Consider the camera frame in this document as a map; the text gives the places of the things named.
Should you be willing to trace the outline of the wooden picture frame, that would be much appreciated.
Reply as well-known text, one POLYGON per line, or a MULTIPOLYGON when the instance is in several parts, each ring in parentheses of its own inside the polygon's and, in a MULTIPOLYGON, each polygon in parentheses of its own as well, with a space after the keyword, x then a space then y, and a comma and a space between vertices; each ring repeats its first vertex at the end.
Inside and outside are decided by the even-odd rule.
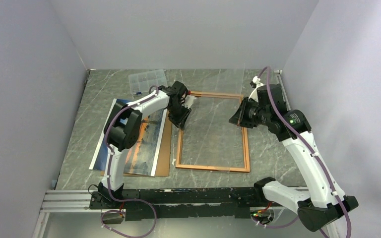
MULTIPOLYGON (((206 98, 220 98, 220 99, 234 99, 239 100, 239 103, 243 100, 243 95, 241 94, 230 94, 230 93, 214 93, 214 92, 198 92, 190 91, 190 95, 195 97, 206 97, 206 98)), ((250 168, 250 155, 249 155, 249 142, 247 129, 241 127, 242 132, 242 145, 243 145, 243 158, 244 166, 243 167, 222 167, 222 166, 208 166, 208 165, 188 165, 182 164, 182 147, 183 147, 183 134, 182 129, 179 130, 178 135, 178 144, 177 144, 177 154, 176 154, 176 169, 189 169, 189 170, 203 170, 203 171, 217 171, 217 172, 237 172, 237 173, 249 173, 250 168)))

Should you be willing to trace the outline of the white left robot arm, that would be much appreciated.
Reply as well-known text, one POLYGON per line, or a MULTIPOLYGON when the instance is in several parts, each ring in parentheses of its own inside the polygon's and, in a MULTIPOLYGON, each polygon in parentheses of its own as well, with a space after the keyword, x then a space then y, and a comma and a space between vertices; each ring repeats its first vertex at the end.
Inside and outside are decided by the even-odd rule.
POLYGON ((124 156, 138 141, 141 122, 152 113, 167 109, 169 121, 179 129, 185 127, 191 109, 184 106, 189 95, 181 82, 172 86, 151 86, 147 96, 127 104, 114 105, 104 127, 103 143, 108 149, 104 177, 98 185, 98 192, 109 208, 118 207, 123 199, 124 156))

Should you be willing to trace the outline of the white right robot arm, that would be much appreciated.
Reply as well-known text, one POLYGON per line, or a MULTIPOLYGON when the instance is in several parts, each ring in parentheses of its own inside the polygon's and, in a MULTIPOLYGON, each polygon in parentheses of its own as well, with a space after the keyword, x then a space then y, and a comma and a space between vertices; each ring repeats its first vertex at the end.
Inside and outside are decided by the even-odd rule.
POLYGON ((257 205, 276 202, 296 213, 311 232, 359 206, 357 198, 346 195, 330 174, 305 115, 300 110, 287 109, 280 84, 256 87, 249 97, 244 97, 229 123, 245 128, 267 126, 296 162, 308 188, 301 192, 267 177, 254 184, 253 199, 257 205))

